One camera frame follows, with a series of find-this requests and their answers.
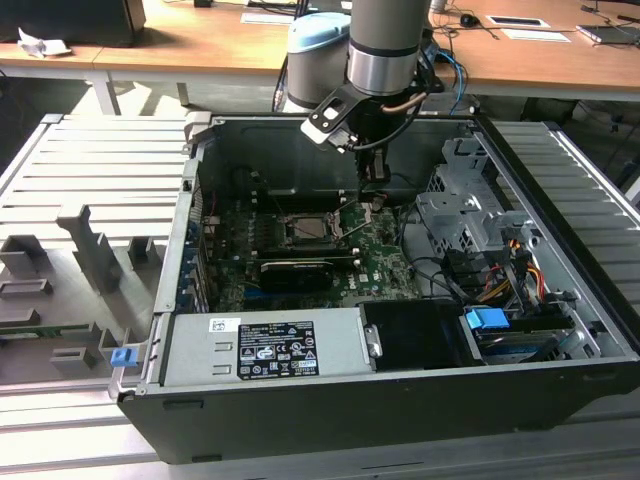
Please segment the metal bracket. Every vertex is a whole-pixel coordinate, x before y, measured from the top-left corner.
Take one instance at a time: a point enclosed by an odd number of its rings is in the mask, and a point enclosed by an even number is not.
[[[336,88],[305,120],[300,129],[318,145],[338,129],[349,114],[371,96],[347,83]]]

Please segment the small blue clip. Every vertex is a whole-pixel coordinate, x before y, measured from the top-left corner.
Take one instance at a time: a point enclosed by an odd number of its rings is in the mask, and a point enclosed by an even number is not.
[[[138,365],[137,348],[116,348],[111,354],[112,367],[135,367]]]

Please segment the desk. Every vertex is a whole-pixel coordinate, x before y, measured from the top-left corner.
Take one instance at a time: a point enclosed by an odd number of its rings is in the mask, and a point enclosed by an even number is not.
[[[579,0],[457,0],[485,26],[487,14],[542,18],[553,29],[604,24],[580,11]],[[71,57],[38,60],[15,45],[0,44],[0,68],[9,76],[75,78],[94,83],[104,113],[120,109],[111,82],[137,80],[178,83],[181,103],[188,103],[186,83],[274,85],[282,65],[287,27],[240,23],[244,9],[220,4],[195,9],[190,1],[145,0],[146,30],[135,48],[76,47]],[[632,5],[600,3],[602,14],[640,16]],[[434,25],[459,23],[459,13],[432,15]],[[565,33],[571,43],[510,40],[499,30],[494,40],[483,30],[461,31],[454,50],[470,75],[468,93],[570,99],[640,101],[640,51],[593,47],[579,32]],[[449,41],[436,34],[439,44]],[[438,75],[453,80],[447,65]]]
[[[541,18],[550,30],[575,30],[576,25],[604,24],[580,10],[579,0],[457,0],[485,27],[495,26],[486,15]],[[614,22],[618,14],[640,17],[640,7],[600,2],[600,13]],[[459,12],[433,15],[434,26],[457,23]],[[523,97],[640,101],[640,50],[593,46],[580,32],[563,33],[571,43],[510,40],[493,30],[464,30],[453,39],[456,58],[469,71],[469,93]],[[448,39],[436,34],[441,47]]]

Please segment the power supply label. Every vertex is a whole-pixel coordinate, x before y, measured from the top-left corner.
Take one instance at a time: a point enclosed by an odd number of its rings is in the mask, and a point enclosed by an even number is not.
[[[238,377],[262,380],[318,375],[313,322],[260,323],[238,328]]]

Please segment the white sticker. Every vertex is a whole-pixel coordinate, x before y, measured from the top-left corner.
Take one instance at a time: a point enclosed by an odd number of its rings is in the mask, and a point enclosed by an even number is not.
[[[212,318],[209,320],[209,333],[237,332],[240,318]]]

